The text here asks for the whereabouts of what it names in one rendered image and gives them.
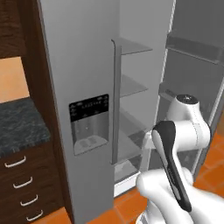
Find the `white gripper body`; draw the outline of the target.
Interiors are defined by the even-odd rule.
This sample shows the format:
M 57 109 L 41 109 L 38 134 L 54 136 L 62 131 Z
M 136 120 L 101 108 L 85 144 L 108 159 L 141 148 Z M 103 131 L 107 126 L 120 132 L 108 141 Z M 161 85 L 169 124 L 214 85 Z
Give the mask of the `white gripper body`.
M 143 138 L 142 148 L 143 149 L 154 149 L 155 148 L 155 145 L 152 141 L 151 130 L 149 130 L 145 133 L 144 138 Z

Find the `glass fridge shelf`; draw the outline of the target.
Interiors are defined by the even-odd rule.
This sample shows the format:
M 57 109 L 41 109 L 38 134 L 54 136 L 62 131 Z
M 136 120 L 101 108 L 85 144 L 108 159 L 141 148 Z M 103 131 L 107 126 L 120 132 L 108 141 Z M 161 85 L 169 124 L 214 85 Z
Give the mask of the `glass fridge shelf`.
M 150 47 L 126 38 L 120 38 L 120 44 L 122 46 L 122 55 L 151 51 Z
M 147 127 L 137 120 L 133 115 L 123 108 L 120 109 L 120 129 L 128 137 L 140 134 L 143 135 Z
M 147 87 L 131 79 L 129 76 L 125 74 L 121 76 L 121 97 L 133 95 L 139 92 L 143 92 L 145 90 L 147 90 Z
M 117 162 L 131 159 L 142 153 L 142 150 L 121 130 L 118 137 Z

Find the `grey open fridge door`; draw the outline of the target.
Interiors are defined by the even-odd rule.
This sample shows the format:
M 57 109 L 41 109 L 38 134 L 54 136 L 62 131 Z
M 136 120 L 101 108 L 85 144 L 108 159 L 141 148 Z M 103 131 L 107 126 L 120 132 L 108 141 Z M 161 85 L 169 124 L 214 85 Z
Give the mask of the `grey open fridge door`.
M 159 84 L 164 82 L 177 95 L 192 95 L 211 131 L 215 131 L 224 107 L 224 66 L 196 59 L 165 47 L 167 34 L 224 46 L 224 0 L 150 0 L 150 21 L 162 51 L 158 69 Z M 171 105 L 158 96 L 153 121 L 163 120 Z

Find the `grey fridge door with dispenser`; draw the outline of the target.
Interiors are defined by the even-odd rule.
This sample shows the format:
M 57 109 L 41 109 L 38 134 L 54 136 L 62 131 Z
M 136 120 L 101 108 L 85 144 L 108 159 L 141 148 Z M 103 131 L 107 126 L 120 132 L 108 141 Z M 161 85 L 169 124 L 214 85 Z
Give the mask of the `grey fridge door with dispenser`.
M 120 0 L 38 0 L 74 223 L 114 204 L 114 40 Z

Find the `grey fridge cabinet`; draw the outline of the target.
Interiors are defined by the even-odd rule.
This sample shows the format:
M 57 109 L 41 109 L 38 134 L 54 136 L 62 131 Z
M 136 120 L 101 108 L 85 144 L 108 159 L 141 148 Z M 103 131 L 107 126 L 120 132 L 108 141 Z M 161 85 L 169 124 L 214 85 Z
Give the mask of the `grey fridge cabinet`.
M 155 124 L 158 101 L 158 69 L 162 51 L 160 41 L 156 40 L 149 14 L 150 7 L 157 8 L 158 3 L 150 0 L 120 0 L 120 38 L 135 41 L 151 48 L 148 52 L 122 55 L 121 76 L 129 76 L 147 87 L 147 90 L 128 96 L 120 96 L 120 109 L 126 110 L 147 127 L 145 133 Z M 150 150 L 143 149 L 144 135 L 136 134 L 129 138 L 142 150 L 131 159 L 115 164 L 114 196 L 118 197 L 136 185 L 137 175 L 148 169 Z

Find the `small grey door bin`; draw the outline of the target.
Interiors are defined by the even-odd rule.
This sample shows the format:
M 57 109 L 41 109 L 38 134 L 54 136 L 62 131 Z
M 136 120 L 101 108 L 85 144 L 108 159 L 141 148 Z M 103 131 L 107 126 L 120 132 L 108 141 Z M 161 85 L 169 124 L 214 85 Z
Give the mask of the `small grey door bin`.
M 177 96 L 177 94 L 171 91 L 164 82 L 159 84 L 158 95 L 169 102 L 171 102 Z

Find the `large grey door bin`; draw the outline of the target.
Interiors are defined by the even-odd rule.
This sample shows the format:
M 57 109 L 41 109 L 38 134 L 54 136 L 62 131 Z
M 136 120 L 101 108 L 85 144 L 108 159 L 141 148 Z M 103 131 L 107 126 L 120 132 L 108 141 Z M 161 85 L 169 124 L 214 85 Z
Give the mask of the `large grey door bin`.
M 199 41 L 179 37 L 174 31 L 167 34 L 165 47 L 177 53 L 182 53 L 224 67 L 224 46 L 215 46 Z

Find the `dark wood drawer front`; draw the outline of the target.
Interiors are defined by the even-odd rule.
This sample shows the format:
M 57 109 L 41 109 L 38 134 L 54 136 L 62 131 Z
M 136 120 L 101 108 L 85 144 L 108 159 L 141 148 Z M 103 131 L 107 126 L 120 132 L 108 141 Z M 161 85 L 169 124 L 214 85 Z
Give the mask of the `dark wood drawer front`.
M 43 210 L 43 215 L 34 220 L 27 221 L 25 217 L 33 217 L 39 214 L 40 210 Z M 53 220 L 63 207 L 59 207 L 55 202 L 50 202 L 44 205 L 22 207 L 15 211 L 10 211 L 5 217 L 0 217 L 0 224 L 48 224 L 53 223 Z
M 55 176 L 55 173 L 51 173 L 51 171 L 46 167 L 38 167 L 36 169 L 33 169 L 31 171 L 25 172 L 10 172 L 6 175 L 3 175 L 0 178 L 0 193 L 8 193 L 10 191 L 20 191 L 26 187 L 34 187 L 38 184 L 43 184 L 45 182 L 48 182 L 53 179 Z M 33 177 L 32 183 L 29 185 L 14 189 L 12 184 L 21 184 L 26 182 L 30 179 L 30 177 Z
M 12 168 L 6 168 L 4 163 L 11 164 L 21 160 L 26 156 L 26 161 L 23 164 Z M 52 146 L 49 143 L 44 143 L 39 146 L 11 153 L 6 157 L 0 158 L 0 177 L 10 172 L 29 172 L 38 167 L 46 166 L 51 173 L 56 172 L 53 159 Z
M 15 191 L 14 194 L 0 198 L 0 214 L 18 210 L 22 207 L 44 205 L 57 199 L 56 190 L 52 185 L 44 185 L 32 190 Z M 29 206 L 20 206 L 20 201 L 27 202 L 33 200 L 38 195 L 38 200 Z

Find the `dark wood tall side panel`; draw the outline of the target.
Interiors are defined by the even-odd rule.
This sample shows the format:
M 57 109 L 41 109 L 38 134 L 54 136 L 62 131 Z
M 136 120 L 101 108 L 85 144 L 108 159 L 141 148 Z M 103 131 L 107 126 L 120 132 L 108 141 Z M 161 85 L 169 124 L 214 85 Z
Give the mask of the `dark wood tall side panel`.
M 22 57 L 22 63 L 27 85 L 30 96 L 51 133 L 52 152 L 59 174 L 64 206 L 70 221 L 74 224 L 74 211 L 68 188 L 67 171 L 60 141 L 59 124 L 53 99 L 53 85 L 46 58 L 38 0 L 17 0 L 17 9 L 24 35 L 25 56 Z

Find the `dark wood wall cupboard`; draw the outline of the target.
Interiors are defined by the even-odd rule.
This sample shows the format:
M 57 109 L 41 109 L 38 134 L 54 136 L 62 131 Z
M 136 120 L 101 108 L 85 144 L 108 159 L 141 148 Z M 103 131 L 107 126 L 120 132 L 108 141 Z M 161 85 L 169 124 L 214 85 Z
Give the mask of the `dark wood wall cupboard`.
M 17 0 L 0 0 L 0 59 L 25 54 Z

